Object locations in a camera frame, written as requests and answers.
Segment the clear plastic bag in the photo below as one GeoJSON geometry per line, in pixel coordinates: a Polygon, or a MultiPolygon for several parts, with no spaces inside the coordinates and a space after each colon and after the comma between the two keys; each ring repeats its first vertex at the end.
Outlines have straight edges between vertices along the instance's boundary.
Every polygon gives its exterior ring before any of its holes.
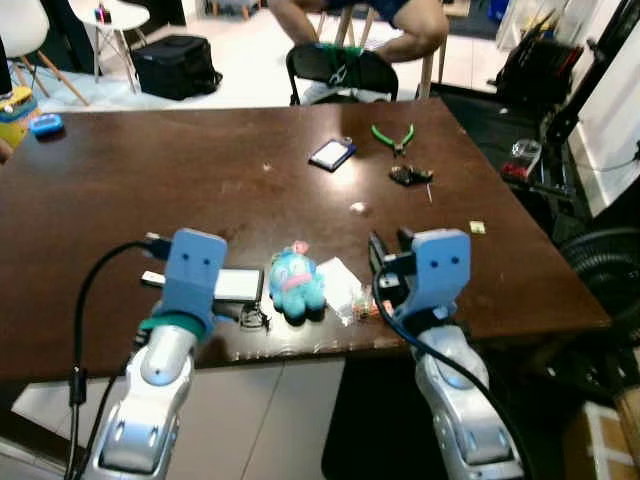
{"type": "Polygon", "coordinates": [[[369,320],[376,312],[369,287],[366,287],[343,261],[334,257],[316,266],[323,284],[326,307],[337,315],[340,324],[349,326],[369,320]]]}

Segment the green handled pliers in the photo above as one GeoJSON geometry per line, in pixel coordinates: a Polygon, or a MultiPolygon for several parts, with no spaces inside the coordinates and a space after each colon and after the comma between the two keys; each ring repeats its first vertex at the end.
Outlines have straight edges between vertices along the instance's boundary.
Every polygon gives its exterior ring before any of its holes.
{"type": "Polygon", "coordinates": [[[393,140],[388,134],[381,132],[378,125],[370,125],[370,132],[376,140],[390,148],[394,156],[404,157],[406,156],[407,147],[411,145],[413,138],[416,136],[416,124],[410,123],[408,125],[407,133],[404,134],[401,140],[393,140]]]}

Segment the black slanted stand pole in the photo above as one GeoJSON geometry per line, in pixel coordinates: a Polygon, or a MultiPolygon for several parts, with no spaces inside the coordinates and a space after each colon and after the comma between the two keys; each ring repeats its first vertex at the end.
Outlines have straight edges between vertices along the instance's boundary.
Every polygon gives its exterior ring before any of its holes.
{"type": "Polygon", "coordinates": [[[634,31],[640,19],[639,0],[620,0],[611,19],[605,24],[598,38],[589,38],[588,49],[591,63],[579,87],[561,110],[550,118],[545,128],[543,140],[549,145],[563,145],[580,120],[580,113],[591,92],[598,87],[612,61],[620,55],[626,38],[634,31]]]}

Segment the teal plush toy keychain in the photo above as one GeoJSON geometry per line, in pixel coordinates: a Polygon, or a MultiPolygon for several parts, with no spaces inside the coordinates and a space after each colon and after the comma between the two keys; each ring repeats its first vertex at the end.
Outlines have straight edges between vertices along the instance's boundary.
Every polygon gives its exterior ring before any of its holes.
{"type": "Polygon", "coordinates": [[[297,239],[274,253],[268,269],[271,305],[293,323],[320,314],[326,305],[323,276],[307,256],[310,244],[297,239]]]}

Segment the wooden stool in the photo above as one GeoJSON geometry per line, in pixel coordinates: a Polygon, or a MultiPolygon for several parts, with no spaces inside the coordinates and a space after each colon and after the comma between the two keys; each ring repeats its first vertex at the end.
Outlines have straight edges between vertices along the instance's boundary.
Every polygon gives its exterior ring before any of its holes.
{"type": "Polygon", "coordinates": [[[401,35],[376,47],[376,54],[389,63],[421,61],[421,78],[417,99],[429,96],[435,74],[434,56],[447,44],[451,26],[442,0],[323,0],[324,12],[358,3],[370,5],[389,26],[401,35]]]}

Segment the small blue case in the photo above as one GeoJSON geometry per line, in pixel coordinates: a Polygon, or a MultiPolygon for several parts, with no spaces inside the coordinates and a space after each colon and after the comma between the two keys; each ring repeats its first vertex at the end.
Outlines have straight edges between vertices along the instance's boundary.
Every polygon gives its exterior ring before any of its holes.
{"type": "Polygon", "coordinates": [[[33,116],[28,123],[29,133],[37,138],[49,137],[51,134],[60,134],[65,131],[65,123],[60,115],[45,113],[33,116]]]}

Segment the black folding chair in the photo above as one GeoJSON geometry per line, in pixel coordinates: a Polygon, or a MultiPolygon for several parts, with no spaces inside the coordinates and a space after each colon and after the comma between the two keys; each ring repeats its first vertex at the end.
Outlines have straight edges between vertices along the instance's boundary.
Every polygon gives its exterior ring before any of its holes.
{"type": "Polygon", "coordinates": [[[396,70],[374,51],[334,44],[293,46],[285,55],[291,82],[291,106],[305,104],[297,79],[323,84],[329,90],[362,90],[383,93],[396,101],[399,79],[396,70]]]}

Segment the black tool bag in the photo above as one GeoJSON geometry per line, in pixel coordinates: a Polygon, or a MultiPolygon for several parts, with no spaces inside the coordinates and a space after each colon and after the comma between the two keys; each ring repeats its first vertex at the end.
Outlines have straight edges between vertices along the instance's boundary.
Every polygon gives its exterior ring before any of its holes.
{"type": "Polygon", "coordinates": [[[567,104],[573,69],[585,47],[556,40],[557,10],[538,18],[508,55],[493,84],[499,102],[517,108],[559,109],[567,104]]]}

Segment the yellow box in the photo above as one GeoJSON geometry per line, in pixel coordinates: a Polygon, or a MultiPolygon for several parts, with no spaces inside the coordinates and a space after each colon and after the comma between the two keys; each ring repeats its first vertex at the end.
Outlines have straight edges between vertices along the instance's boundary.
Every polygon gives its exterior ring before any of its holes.
{"type": "Polygon", "coordinates": [[[15,86],[0,93],[0,154],[13,154],[29,133],[29,124],[41,114],[31,87],[15,86]]]}

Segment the white rectangular black-framed device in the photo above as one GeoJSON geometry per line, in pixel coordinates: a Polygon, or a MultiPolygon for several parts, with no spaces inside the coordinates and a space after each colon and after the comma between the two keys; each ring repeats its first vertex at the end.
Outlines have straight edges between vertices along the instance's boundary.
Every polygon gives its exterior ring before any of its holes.
{"type": "Polygon", "coordinates": [[[265,274],[260,268],[224,268],[215,283],[216,302],[256,303],[260,301],[265,274]]]}

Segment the clear jar red contents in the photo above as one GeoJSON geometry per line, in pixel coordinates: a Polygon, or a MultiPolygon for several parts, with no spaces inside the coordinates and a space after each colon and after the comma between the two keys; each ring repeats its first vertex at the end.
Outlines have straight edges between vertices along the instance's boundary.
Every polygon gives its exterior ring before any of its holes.
{"type": "Polygon", "coordinates": [[[543,145],[536,140],[517,140],[509,151],[509,159],[502,165],[500,177],[507,182],[527,184],[543,154],[543,145]]]}

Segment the blue card holder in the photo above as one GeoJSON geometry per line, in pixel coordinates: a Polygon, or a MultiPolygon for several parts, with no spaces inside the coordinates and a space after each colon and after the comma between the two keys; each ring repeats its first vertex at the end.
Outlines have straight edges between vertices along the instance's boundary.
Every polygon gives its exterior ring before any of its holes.
{"type": "Polygon", "coordinates": [[[330,138],[307,157],[307,164],[334,173],[356,154],[357,146],[351,138],[330,138]]]}

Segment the white chair wooden legs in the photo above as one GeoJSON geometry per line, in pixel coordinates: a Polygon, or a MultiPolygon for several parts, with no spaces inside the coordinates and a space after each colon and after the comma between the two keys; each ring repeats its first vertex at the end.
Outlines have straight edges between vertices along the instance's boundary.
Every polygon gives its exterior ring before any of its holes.
{"type": "Polygon", "coordinates": [[[44,45],[47,33],[50,31],[49,15],[44,10],[40,0],[0,0],[0,44],[3,44],[4,59],[17,61],[15,68],[28,70],[31,83],[40,88],[46,96],[49,90],[38,77],[36,65],[31,63],[28,55],[36,55],[38,60],[50,70],[83,105],[90,106],[90,101],[83,96],[77,87],[61,73],[61,70],[47,58],[41,46],[44,45]]]}

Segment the brown cardboard box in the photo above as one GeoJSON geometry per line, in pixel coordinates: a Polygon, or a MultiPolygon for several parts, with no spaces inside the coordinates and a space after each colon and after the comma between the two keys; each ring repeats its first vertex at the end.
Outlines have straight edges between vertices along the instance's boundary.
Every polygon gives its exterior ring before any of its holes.
{"type": "Polygon", "coordinates": [[[604,404],[582,403],[564,431],[562,480],[640,480],[639,431],[637,388],[604,404]]]}

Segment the seated person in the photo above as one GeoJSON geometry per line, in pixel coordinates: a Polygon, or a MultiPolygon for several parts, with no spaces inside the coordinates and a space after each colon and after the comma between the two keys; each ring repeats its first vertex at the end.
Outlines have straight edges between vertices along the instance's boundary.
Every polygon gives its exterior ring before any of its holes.
{"type": "Polygon", "coordinates": [[[449,22],[442,0],[268,0],[268,9],[292,44],[312,45],[319,42],[319,33],[308,14],[338,12],[357,4],[370,6],[381,19],[401,31],[401,36],[375,50],[389,63],[433,55],[448,38],[449,22]]]}

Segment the black floor fan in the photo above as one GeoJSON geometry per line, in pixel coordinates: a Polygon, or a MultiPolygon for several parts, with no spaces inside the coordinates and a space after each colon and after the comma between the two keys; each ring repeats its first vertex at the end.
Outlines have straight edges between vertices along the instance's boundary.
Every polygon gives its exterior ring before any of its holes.
{"type": "Polygon", "coordinates": [[[611,334],[639,340],[640,230],[595,230],[562,244],[559,252],[611,316],[611,334]]]}

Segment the white round side table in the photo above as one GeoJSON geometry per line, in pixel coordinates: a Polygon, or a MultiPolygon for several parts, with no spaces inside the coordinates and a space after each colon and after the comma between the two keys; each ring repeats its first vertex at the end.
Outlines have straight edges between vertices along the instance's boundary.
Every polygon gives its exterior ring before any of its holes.
{"type": "Polygon", "coordinates": [[[93,76],[102,74],[102,50],[110,47],[123,61],[125,78],[133,93],[140,92],[137,70],[132,59],[132,44],[128,40],[128,33],[140,36],[146,44],[146,36],[141,27],[150,19],[150,13],[141,5],[124,3],[122,0],[69,0],[70,8],[78,20],[84,24],[88,36],[91,37],[93,76]],[[93,9],[104,3],[111,13],[111,24],[97,23],[93,18],[93,9]]]}

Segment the black carry bag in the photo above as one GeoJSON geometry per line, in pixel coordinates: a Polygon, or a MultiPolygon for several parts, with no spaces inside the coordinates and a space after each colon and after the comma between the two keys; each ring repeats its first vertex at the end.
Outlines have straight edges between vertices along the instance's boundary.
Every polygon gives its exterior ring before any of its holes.
{"type": "Polygon", "coordinates": [[[219,90],[223,73],[212,64],[207,38],[169,35],[131,50],[140,91],[169,100],[209,95],[219,90]]]}

